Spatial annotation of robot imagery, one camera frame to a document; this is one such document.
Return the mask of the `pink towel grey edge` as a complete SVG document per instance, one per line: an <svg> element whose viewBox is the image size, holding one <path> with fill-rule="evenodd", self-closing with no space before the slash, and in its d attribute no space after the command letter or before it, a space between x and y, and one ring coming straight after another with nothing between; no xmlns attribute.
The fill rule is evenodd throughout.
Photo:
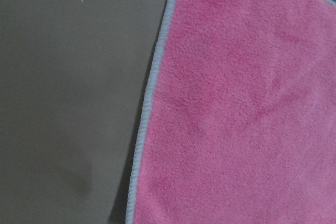
<svg viewBox="0 0 336 224"><path fill-rule="evenodd" d="M335 223L335 2L167 0L126 223Z"/></svg>

